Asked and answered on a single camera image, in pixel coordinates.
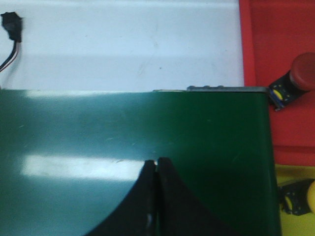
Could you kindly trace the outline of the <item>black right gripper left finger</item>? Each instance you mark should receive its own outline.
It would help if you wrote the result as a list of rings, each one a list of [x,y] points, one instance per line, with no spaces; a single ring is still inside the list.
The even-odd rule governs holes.
[[[147,160],[125,198],[88,236],[154,236],[156,234],[156,165]]]

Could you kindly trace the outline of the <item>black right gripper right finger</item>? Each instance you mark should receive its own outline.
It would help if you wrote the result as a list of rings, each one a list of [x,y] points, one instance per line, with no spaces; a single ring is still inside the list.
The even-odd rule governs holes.
[[[212,214],[185,185],[171,160],[157,161],[159,233],[161,236],[238,236]]]

